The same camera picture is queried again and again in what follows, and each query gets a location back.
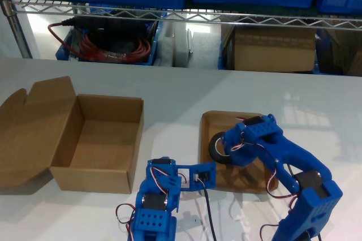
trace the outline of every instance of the metal shelf rack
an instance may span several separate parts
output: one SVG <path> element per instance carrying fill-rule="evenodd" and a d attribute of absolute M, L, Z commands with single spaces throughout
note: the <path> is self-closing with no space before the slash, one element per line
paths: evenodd
<path fill-rule="evenodd" d="M 288 16 L 242 14 L 220 10 L 163 10 L 155 8 L 125 8 L 90 6 L 87 3 L 57 2 L 45 0 L 0 0 L 3 13 L 8 18 L 20 52 L 24 58 L 31 53 L 16 14 L 45 14 L 64 16 L 107 16 L 110 19 L 177 21 L 192 23 L 217 23 L 268 27 L 322 28 L 362 31 L 362 18 L 321 15 Z"/>

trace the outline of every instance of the blue 3d-printed part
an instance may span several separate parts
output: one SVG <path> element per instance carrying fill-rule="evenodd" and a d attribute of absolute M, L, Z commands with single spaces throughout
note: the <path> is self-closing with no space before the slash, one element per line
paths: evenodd
<path fill-rule="evenodd" d="M 283 136 L 283 130 L 277 125 L 273 115 L 263 115 L 238 123 L 225 132 L 221 141 L 233 165 L 246 166 L 259 158 L 271 172 L 276 169 L 276 177 L 280 182 L 292 194 L 298 195 L 293 209 L 279 223 L 273 241 L 305 240 L 301 236 L 308 236 L 310 240 L 321 232 L 331 211 L 342 197 L 342 191 L 332 180 L 332 174 L 324 164 Z M 244 145 L 231 150 L 233 146 L 240 144 Z M 317 172 L 317 178 L 321 178 L 319 182 L 322 196 L 313 187 L 302 189 L 296 175 L 292 176 L 286 171 L 284 164 L 295 166 L 303 172 Z"/>
<path fill-rule="evenodd" d="M 156 167 L 169 175 L 154 171 L 160 186 L 167 191 L 164 195 L 152 177 L 151 168 Z M 179 169 L 189 170 L 189 187 L 181 187 L 182 177 Z M 205 188 L 216 186 L 216 164 L 204 163 L 193 166 L 176 165 L 175 160 L 168 157 L 149 160 L 146 168 L 146 180 L 137 193 L 136 209 L 131 222 L 134 241 L 174 241 L 176 234 L 176 218 L 171 215 L 179 208 L 181 191 L 203 190 L 204 186 L 196 178 L 199 177 Z"/>

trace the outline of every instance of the white foam block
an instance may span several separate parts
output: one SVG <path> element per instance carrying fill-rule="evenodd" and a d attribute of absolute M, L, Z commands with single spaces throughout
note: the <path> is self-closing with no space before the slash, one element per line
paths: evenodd
<path fill-rule="evenodd" d="M 181 22 L 175 23 L 175 67 L 188 66 L 188 45 L 186 25 Z"/>
<path fill-rule="evenodd" d="M 220 33 L 193 33 L 193 54 L 189 68 L 217 70 L 220 54 Z"/>
<path fill-rule="evenodd" d="M 162 67 L 172 67 L 174 59 L 175 40 L 173 37 L 164 37 L 161 49 L 161 63 Z"/>
<path fill-rule="evenodd" d="M 154 61 L 153 65 L 154 66 L 159 66 L 161 64 L 161 59 L 156 58 L 156 60 Z"/>

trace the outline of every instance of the brown tray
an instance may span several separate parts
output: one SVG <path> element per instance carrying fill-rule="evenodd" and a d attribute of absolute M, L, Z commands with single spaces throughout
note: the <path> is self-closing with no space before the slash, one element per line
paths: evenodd
<path fill-rule="evenodd" d="M 233 128 L 239 120 L 236 117 L 252 118 L 260 114 L 237 113 L 225 111 L 209 111 L 201 118 L 201 151 L 200 162 L 213 162 L 209 155 L 209 142 L 218 132 L 225 132 Z M 218 148 L 223 152 L 222 144 Z M 265 192 L 271 172 L 257 158 L 246 167 L 217 164 L 216 167 L 216 189 L 233 192 Z M 271 191 L 278 188 L 279 181 L 273 179 L 269 189 Z"/>

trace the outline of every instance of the cardboard carton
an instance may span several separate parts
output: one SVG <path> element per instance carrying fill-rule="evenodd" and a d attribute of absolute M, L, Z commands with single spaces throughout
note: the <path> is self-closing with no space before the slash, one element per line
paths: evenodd
<path fill-rule="evenodd" d="M 315 30 L 299 28 L 235 28 L 235 70 L 311 71 Z"/>
<path fill-rule="evenodd" d="M 226 111 L 209 111 L 201 118 L 200 162 L 213 162 L 209 154 L 209 142 L 218 132 L 226 132 L 239 122 L 236 117 L 252 118 L 260 114 Z M 222 144 L 218 150 L 223 151 Z M 272 173 L 257 158 L 246 167 L 216 165 L 216 189 L 231 192 L 265 193 L 266 184 Z M 273 179 L 269 189 L 278 188 L 279 181 Z"/>
<path fill-rule="evenodd" d="M 69 77 L 39 81 L 0 107 L 1 193 L 130 193 L 143 129 L 140 98 L 76 95 Z"/>

